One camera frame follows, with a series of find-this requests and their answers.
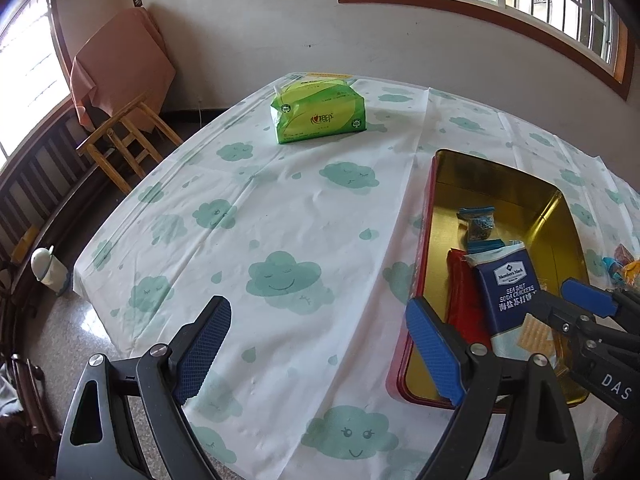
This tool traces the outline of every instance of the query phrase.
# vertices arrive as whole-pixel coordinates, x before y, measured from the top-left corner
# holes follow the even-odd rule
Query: metal tin
[[[495,206],[492,238],[524,241],[541,283],[559,296],[567,278],[589,281],[580,238],[560,190],[523,171],[465,153],[439,150],[433,157],[425,196],[424,222],[416,261],[413,294],[423,294],[441,319],[449,295],[447,253],[463,249],[465,225],[461,207]],[[561,362],[570,359],[564,338],[554,334]],[[588,392],[567,375],[556,374],[569,406],[584,402]],[[402,327],[386,380],[389,394],[414,404],[452,408],[439,396],[414,342]],[[497,412],[502,411],[500,404]]]

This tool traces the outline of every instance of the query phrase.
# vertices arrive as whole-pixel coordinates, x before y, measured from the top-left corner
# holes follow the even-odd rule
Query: wooden chair
[[[89,155],[98,166],[102,168],[104,173],[113,180],[116,186],[124,194],[131,192],[131,186],[121,176],[120,173],[113,167],[113,165],[107,160],[109,153],[102,154],[98,148],[95,147],[95,143],[106,136],[114,145],[114,147],[122,154],[127,163],[131,166],[133,171],[136,172],[140,178],[145,178],[145,170],[140,166],[140,162],[147,156],[151,155],[153,160],[158,164],[162,162],[162,155],[156,150],[151,142],[145,137],[145,134],[141,132],[132,122],[127,119],[126,115],[132,110],[138,109],[145,114],[156,125],[158,130],[164,133],[172,143],[176,146],[182,144],[182,139],[165,123],[156,113],[153,112],[146,104],[144,104],[145,95],[142,94],[135,98],[132,102],[127,104],[124,108],[114,113],[109,119],[104,121],[91,135],[89,135],[83,142],[76,148],[78,155]],[[128,131],[129,135],[121,139],[113,131],[113,126],[116,123],[121,123]],[[138,156],[133,156],[129,151],[128,146],[137,140],[142,145],[142,152]]]

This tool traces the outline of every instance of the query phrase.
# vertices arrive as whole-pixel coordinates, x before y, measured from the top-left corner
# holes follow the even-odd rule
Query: green tissue package
[[[279,144],[367,127],[364,98],[341,79],[293,83],[276,89],[271,117]]]

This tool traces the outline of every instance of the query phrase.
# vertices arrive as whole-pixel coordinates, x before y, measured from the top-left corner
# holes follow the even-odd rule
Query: white tablecloth
[[[609,286],[601,257],[617,244],[640,249],[640,197],[599,158],[458,96],[352,81],[366,132],[278,145],[267,86],[146,177],[74,269],[124,356],[168,342],[211,296],[228,298],[231,329],[185,413],[205,449],[247,479],[412,479],[439,440],[451,411],[385,389],[437,149],[558,186],[593,285]],[[572,413],[590,472],[613,412],[591,396]]]

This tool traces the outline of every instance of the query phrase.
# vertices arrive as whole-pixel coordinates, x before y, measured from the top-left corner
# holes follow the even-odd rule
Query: white trash bin
[[[70,274],[66,267],[53,255],[53,246],[49,249],[37,248],[31,255],[31,270],[36,280],[47,285],[60,296],[69,286]]]

